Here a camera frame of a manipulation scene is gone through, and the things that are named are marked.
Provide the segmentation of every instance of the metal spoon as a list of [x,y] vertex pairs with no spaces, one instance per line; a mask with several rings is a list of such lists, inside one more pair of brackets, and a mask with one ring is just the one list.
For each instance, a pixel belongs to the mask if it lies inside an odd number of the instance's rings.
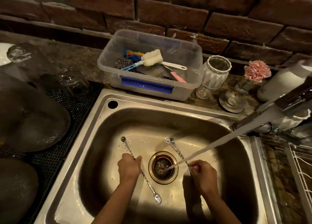
[[[178,155],[182,159],[184,159],[184,156],[183,156],[182,152],[180,151],[180,149],[177,147],[177,143],[175,142],[174,138],[169,139],[168,137],[166,137],[165,142],[169,143],[171,145],[171,147],[173,147],[173,149],[178,153]],[[185,163],[188,165],[189,168],[191,168],[191,165],[188,162],[185,162]]]
[[[131,152],[131,150],[130,150],[130,148],[129,148],[128,141],[127,141],[126,137],[125,137],[125,136],[122,136],[122,137],[120,138],[120,140],[126,145],[127,149],[128,149],[129,152],[131,153],[133,159],[135,159],[133,153]],[[143,177],[145,178],[146,183],[148,184],[149,188],[150,188],[151,191],[153,192],[153,194],[154,194],[154,199],[155,199],[156,203],[157,203],[157,204],[161,204],[161,198],[160,198],[159,194],[156,193],[156,192],[154,191],[153,187],[151,186],[151,184],[149,183],[149,181],[147,180],[147,178],[146,178],[146,176],[144,175],[143,172],[142,172],[142,175],[143,175]]]

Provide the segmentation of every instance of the pink flower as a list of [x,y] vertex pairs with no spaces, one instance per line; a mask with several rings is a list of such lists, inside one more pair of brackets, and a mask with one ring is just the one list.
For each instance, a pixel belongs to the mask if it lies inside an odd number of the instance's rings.
[[244,69],[246,79],[254,81],[255,84],[271,76],[270,68],[261,60],[249,61],[249,66],[245,66]]

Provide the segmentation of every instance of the sink rim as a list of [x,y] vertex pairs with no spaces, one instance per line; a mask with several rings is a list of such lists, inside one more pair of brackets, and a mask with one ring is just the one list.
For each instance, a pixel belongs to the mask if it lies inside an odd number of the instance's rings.
[[[64,223],[65,221],[62,220],[62,218],[68,216],[69,207],[71,208],[69,213],[75,213],[74,217],[70,217],[71,223],[89,224],[93,221],[94,218],[87,212],[80,199],[78,176],[98,127],[113,111],[129,108],[126,103],[121,103],[116,109],[106,108],[105,106],[111,99],[135,104],[136,108],[146,109],[148,107],[148,109],[158,108],[158,110],[161,108],[162,111],[193,116],[199,119],[213,119],[218,124],[227,128],[230,128],[234,121],[239,121],[245,117],[168,100],[145,98],[134,96],[126,92],[103,89],[80,130],[34,224]],[[278,223],[280,219],[279,211],[278,208],[276,208],[275,194],[272,192],[271,178],[266,174],[266,163],[264,163],[265,158],[263,157],[264,152],[261,146],[262,144],[260,140],[255,137],[240,137],[239,139],[244,145],[251,164],[259,209],[257,223]],[[72,201],[68,196],[66,196],[65,199],[64,194],[71,195],[71,197],[75,199],[74,202],[76,206],[66,206],[68,203],[72,203]]]

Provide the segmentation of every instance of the person's left hand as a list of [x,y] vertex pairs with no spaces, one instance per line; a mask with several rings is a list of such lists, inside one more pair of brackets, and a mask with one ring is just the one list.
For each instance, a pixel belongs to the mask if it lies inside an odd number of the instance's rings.
[[141,174],[142,156],[138,156],[135,160],[129,153],[124,153],[117,163],[119,172],[119,183],[127,181],[137,181]]

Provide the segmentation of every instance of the colorful sponge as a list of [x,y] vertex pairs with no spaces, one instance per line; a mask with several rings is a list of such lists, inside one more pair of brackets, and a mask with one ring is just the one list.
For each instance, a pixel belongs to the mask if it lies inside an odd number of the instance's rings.
[[124,57],[129,60],[132,60],[134,63],[140,61],[141,56],[143,55],[144,53],[141,53],[141,52],[133,52],[130,50],[124,50]]

